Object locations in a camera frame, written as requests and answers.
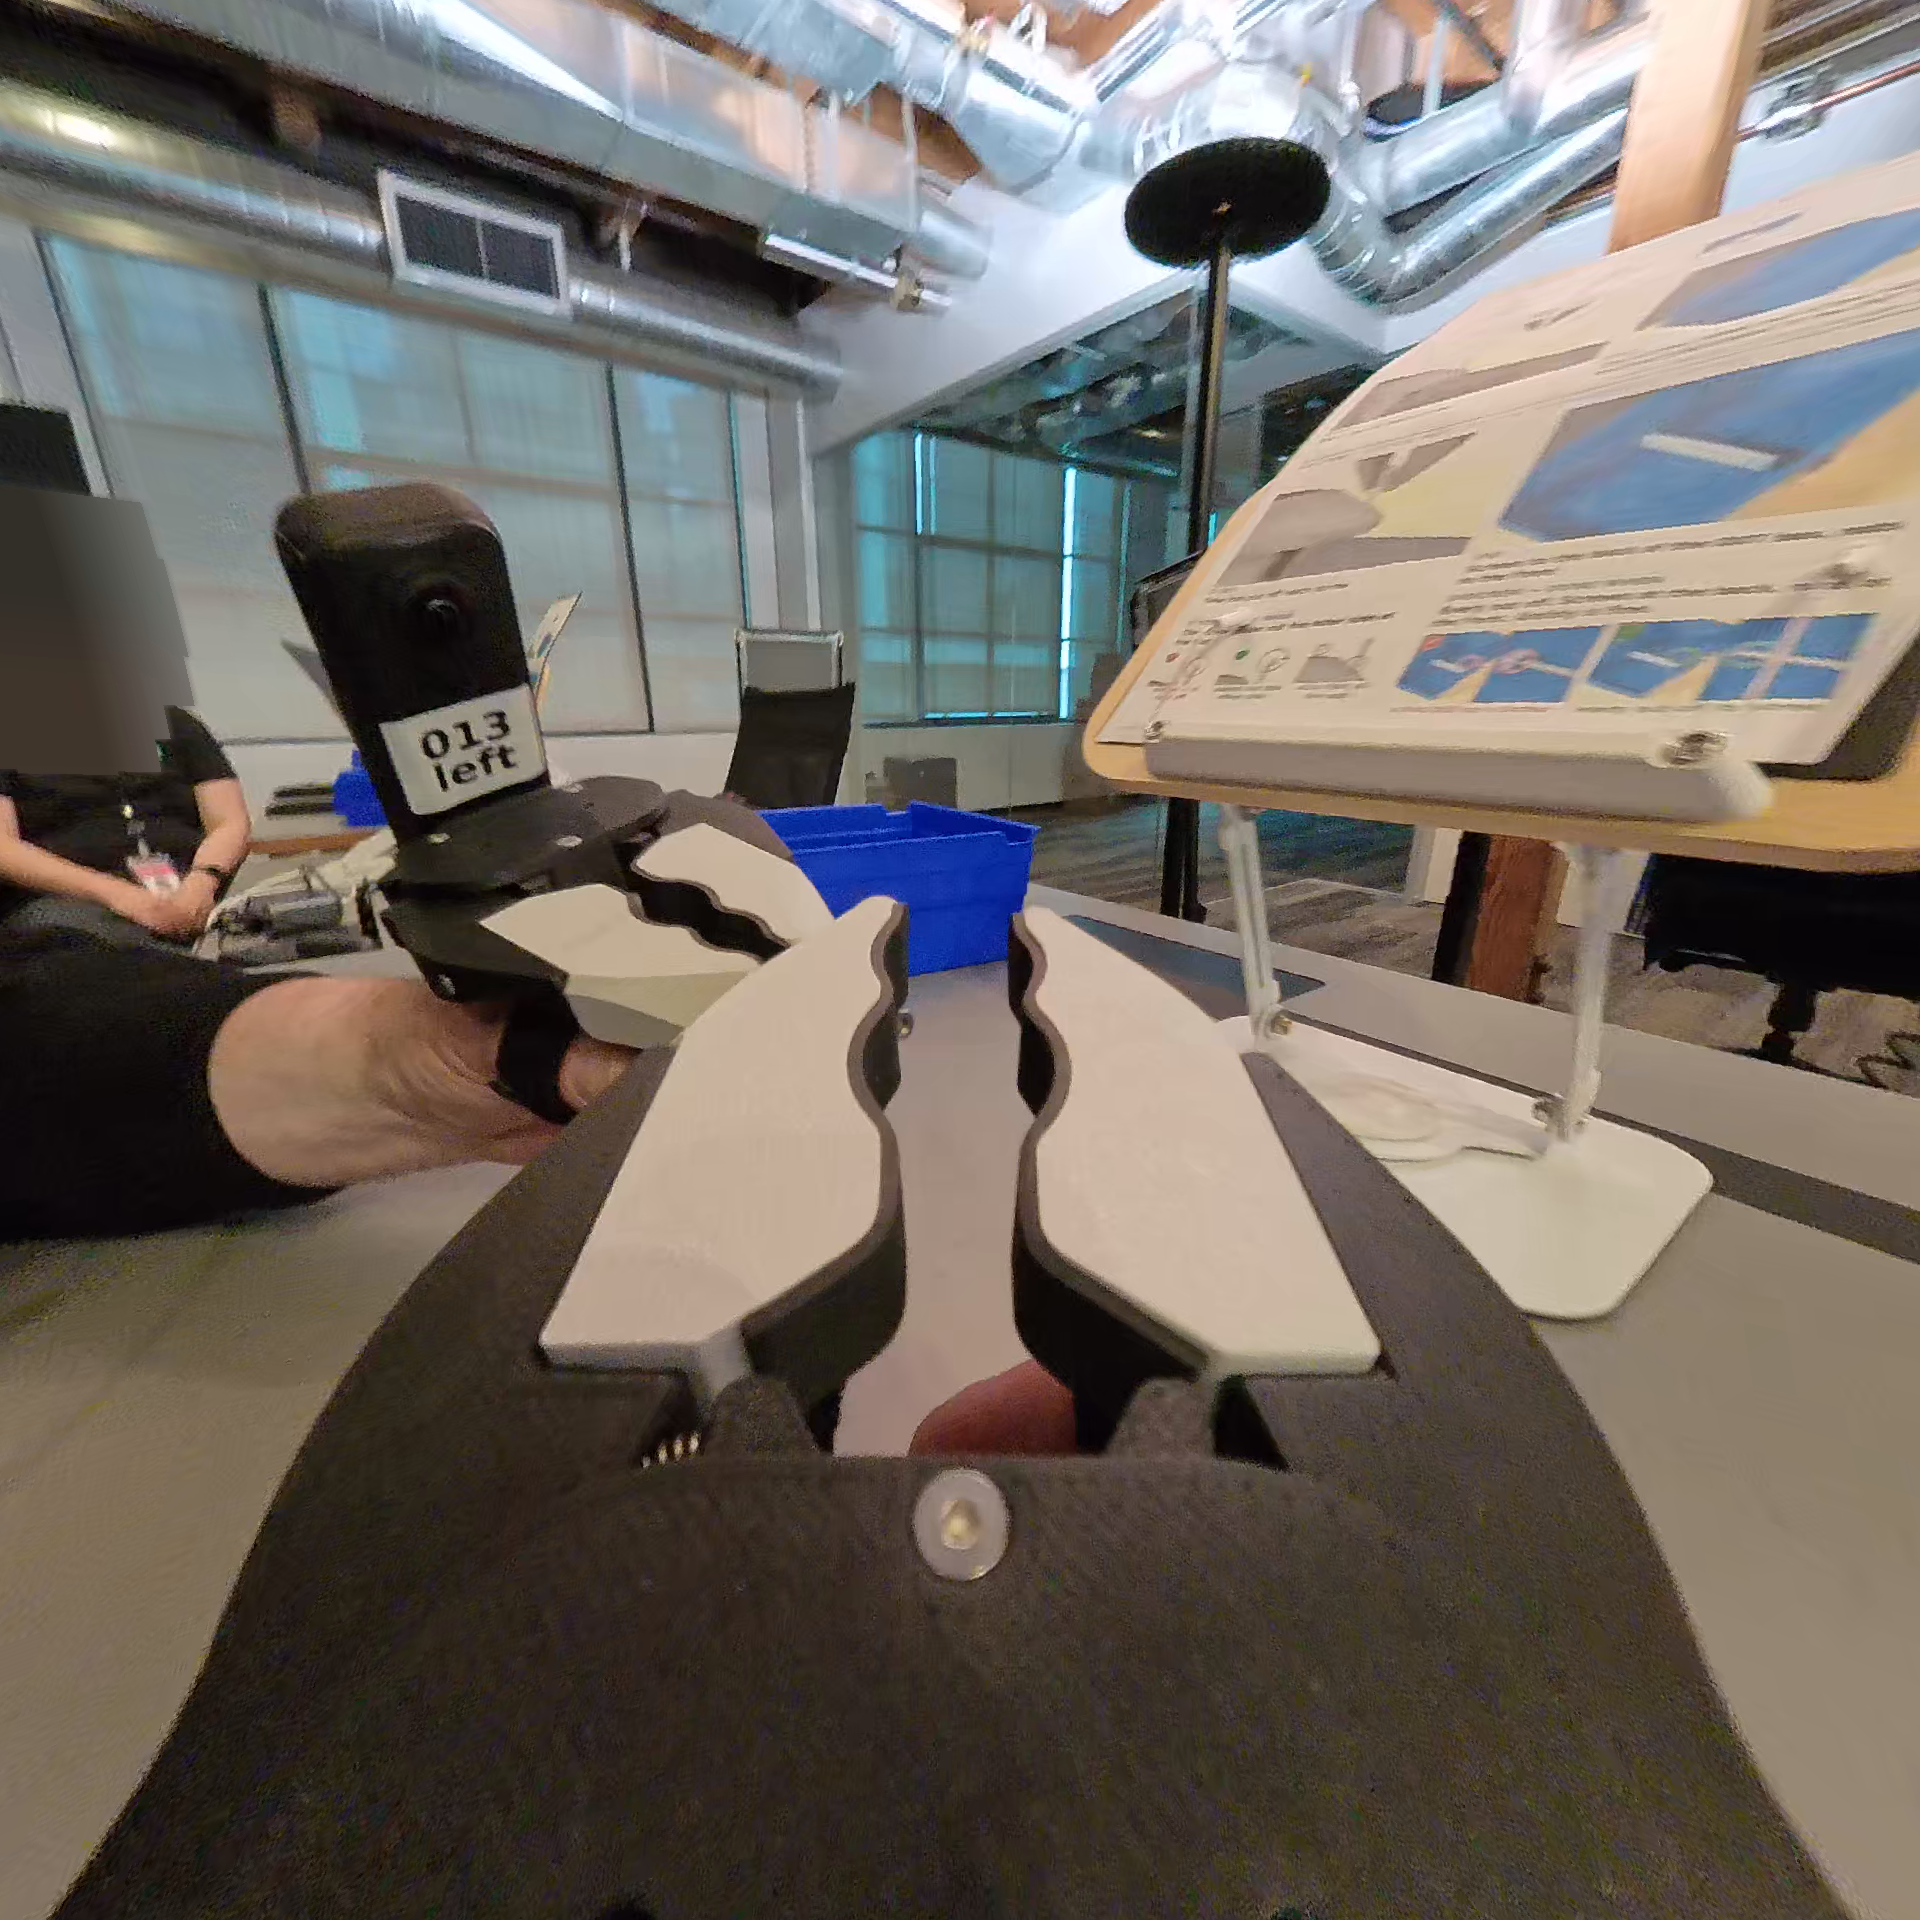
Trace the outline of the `large black television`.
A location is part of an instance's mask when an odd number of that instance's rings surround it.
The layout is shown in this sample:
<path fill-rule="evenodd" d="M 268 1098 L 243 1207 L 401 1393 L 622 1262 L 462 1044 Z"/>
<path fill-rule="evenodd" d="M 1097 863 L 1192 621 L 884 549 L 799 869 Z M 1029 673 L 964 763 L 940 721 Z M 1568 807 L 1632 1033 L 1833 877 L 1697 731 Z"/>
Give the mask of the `large black television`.
<path fill-rule="evenodd" d="M 7 506 L 35 499 L 109 499 L 89 468 L 70 413 L 3 399 L 3 499 Z"/>

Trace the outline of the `white air vent grille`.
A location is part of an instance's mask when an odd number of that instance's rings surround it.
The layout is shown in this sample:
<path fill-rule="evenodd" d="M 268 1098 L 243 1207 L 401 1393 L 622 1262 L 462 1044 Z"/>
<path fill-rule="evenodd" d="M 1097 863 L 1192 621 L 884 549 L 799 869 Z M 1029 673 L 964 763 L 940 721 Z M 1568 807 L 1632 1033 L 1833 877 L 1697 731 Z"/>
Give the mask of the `white air vent grille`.
<path fill-rule="evenodd" d="M 390 167 L 377 197 L 397 280 L 524 314 L 572 312 L 563 222 Z"/>

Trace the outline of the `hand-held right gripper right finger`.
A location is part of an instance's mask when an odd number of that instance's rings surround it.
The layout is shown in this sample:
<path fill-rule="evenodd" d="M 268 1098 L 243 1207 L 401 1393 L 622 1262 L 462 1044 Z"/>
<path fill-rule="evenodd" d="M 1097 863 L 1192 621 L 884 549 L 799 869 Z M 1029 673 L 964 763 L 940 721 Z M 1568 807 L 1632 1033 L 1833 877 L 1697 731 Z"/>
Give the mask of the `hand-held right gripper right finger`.
<path fill-rule="evenodd" d="M 1014 915 L 1008 990 L 1014 1315 L 1080 1447 L 1160 1380 L 1213 1410 L 1235 1380 L 1370 1376 L 1383 1343 L 1227 1028 L 1049 907 Z"/>

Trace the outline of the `silver air duct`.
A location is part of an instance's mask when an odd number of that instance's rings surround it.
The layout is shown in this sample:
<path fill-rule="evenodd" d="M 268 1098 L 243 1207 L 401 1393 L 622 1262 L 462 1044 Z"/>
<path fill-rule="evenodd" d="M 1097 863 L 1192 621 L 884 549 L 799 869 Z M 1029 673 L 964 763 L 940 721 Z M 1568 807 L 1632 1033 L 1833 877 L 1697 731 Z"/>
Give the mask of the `silver air duct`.
<path fill-rule="evenodd" d="M 74 238 L 129 243 L 181 266 L 370 298 L 605 354 L 624 365 L 727 372 L 753 387 L 835 395 L 842 358 L 776 312 L 704 288 L 564 253 L 551 301 L 472 275 L 397 266 L 373 197 L 186 133 L 68 98 L 3 89 L 4 202 Z"/>

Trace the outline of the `grey desk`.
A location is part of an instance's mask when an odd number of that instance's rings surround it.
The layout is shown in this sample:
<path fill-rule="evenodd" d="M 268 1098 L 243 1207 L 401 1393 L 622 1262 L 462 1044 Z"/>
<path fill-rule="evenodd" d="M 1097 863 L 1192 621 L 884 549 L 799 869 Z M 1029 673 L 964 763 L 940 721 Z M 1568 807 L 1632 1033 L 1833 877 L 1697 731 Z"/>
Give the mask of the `grey desk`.
<path fill-rule="evenodd" d="M 919 987 L 895 1338 L 820 1451 L 539 1357 L 672 1053 L 457 1178 L 4 1243 L 7 1915 L 1916 1915 L 1916 1275 L 1714 1199 L 1538 1329 L 1250 1057 L 1381 1343 L 1014 1315 L 991 980 Z"/>

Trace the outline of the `blue bin with black divider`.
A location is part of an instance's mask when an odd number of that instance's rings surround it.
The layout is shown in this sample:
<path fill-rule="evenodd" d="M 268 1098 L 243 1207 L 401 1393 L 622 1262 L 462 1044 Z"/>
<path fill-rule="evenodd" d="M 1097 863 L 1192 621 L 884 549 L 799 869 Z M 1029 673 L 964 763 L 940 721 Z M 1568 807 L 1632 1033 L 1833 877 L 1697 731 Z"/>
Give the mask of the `blue bin with black divider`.
<path fill-rule="evenodd" d="M 869 897 L 906 907 L 906 971 L 1002 961 L 1040 828 L 940 802 L 769 807 L 766 824 L 835 915 Z"/>

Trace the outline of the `person's left hand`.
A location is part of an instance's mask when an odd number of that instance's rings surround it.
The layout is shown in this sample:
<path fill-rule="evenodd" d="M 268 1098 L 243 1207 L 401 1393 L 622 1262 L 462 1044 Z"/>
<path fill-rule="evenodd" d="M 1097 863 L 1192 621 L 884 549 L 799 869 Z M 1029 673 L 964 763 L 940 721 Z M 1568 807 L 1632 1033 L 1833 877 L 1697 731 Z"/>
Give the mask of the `person's left hand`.
<path fill-rule="evenodd" d="M 290 1187 L 353 1187 L 539 1156 L 564 1123 L 495 1088 L 507 1015 L 417 980 L 296 974 L 253 992 L 207 1053 L 230 1145 Z"/>

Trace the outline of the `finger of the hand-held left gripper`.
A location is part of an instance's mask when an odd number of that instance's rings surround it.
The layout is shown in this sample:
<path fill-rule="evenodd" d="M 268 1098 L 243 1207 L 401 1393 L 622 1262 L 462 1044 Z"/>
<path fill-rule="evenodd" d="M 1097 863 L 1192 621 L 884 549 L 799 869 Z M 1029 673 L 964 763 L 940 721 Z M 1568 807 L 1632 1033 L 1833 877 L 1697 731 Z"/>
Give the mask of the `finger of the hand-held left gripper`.
<path fill-rule="evenodd" d="M 557 971 L 572 1020 L 599 1044 L 672 1044 L 762 967 L 762 958 L 715 948 L 689 926 L 650 922 L 636 896 L 605 883 L 519 897 L 480 926 Z"/>
<path fill-rule="evenodd" d="M 713 824 L 649 842 L 630 861 L 639 914 L 708 948 L 768 961 L 832 924 L 814 883 L 780 851 Z"/>

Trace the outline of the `silver framed panel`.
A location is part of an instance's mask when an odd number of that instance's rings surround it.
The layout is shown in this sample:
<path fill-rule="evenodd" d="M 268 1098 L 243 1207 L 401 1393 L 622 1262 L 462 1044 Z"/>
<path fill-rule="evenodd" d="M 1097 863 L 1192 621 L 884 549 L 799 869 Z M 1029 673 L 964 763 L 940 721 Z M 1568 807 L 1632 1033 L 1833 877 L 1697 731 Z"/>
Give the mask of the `silver framed panel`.
<path fill-rule="evenodd" d="M 847 681 L 846 634 L 742 626 L 733 634 L 738 697 L 837 690 Z"/>

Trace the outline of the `wooden pillar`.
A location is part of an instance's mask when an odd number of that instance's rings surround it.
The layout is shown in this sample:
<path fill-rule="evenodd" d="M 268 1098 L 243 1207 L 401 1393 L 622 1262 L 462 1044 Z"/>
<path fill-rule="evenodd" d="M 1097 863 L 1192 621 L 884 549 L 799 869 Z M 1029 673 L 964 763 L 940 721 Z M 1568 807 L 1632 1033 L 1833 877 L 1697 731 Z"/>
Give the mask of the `wooden pillar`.
<path fill-rule="evenodd" d="M 1720 210 L 1755 86 L 1767 2 L 1654 3 L 1617 166 L 1608 252 L 1625 252 Z M 1431 974 L 1526 999 L 1567 887 L 1567 855 L 1547 841 L 1462 834 Z"/>

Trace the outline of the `black floor lamp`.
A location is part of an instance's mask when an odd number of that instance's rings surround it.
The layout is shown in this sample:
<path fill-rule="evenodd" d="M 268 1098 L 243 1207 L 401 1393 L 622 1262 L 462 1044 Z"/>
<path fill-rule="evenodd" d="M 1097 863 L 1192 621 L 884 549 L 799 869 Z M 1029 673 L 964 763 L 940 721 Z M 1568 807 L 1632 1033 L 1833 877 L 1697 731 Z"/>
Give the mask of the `black floor lamp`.
<path fill-rule="evenodd" d="M 1213 541 L 1233 266 L 1242 256 L 1269 256 L 1296 243 L 1318 222 L 1329 194 L 1331 169 L 1315 148 L 1290 136 L 1235 134 L 1160 160 L 1127 197 L 1128 246 L 1164 268 L 1204 274 L 1191 408 L 1191 561 Z"/>

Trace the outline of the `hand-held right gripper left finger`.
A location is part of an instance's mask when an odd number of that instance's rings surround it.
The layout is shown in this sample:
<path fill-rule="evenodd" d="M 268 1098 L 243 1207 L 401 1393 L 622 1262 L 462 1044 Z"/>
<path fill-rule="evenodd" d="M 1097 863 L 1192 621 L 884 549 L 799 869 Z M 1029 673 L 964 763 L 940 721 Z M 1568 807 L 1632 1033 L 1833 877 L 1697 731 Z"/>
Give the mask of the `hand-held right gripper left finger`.
<path fill-rule="evenodd" d="M 869 897 L 697 1016 L 541 1324 L 549 1374 L 652 1380 L 701 1426 L 772 1383 L 832 1448 L 906 1305 L 905 999 L 906 907 Z"/>

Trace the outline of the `person's left forearm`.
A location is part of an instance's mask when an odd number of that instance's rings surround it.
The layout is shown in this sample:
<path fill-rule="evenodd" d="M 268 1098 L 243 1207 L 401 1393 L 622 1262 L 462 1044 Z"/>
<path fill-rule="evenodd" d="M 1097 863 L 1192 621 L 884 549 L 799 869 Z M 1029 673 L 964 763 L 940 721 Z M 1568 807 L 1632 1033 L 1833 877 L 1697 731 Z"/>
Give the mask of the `person's left forearm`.
<path fill-rule="evenodd" d="M 268 980 L 70 929 L 4 934 L 3 1241 L 173 1231 L 324 1200 L 227 1138 L 223 1023 Z"/>

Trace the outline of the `black mesh office chair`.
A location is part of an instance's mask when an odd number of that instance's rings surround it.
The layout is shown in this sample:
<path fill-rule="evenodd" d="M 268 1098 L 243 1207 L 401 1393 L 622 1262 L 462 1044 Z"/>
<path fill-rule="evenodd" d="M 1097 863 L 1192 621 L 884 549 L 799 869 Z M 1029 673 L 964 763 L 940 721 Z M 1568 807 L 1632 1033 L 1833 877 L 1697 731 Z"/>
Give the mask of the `black mesh office chair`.
<path fill-rule="evenodd" d="M 744 688 L 722 791 L 757 809 L 832 804 L 852 740 L 856 686 Z"/>

